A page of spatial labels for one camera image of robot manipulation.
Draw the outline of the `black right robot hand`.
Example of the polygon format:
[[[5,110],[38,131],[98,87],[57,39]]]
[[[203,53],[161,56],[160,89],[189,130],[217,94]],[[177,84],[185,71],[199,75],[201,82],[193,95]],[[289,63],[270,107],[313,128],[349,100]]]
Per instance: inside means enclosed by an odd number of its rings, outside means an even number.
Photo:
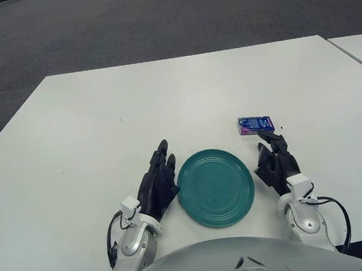
[[[291,191],[287,187],[287,178],[300,174],[299,165],[288,152],[288,145],[282,135],[264,130],[257,132],[257,135],[271,146],[271,150],[263,143],[258,143],[258,166],[254,171],[264,184],[283,196]]]

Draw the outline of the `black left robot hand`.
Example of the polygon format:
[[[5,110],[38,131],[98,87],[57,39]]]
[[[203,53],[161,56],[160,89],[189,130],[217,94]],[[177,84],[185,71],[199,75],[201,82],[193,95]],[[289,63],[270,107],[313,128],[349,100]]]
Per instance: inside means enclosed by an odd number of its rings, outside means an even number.
[[[167,149],[167,140],[163,139],[149,161],[148,172],[143,176],[137,195],[140,213],[158,222],[180,190],[174,182],[176,158],[174,154],[166,158]]]

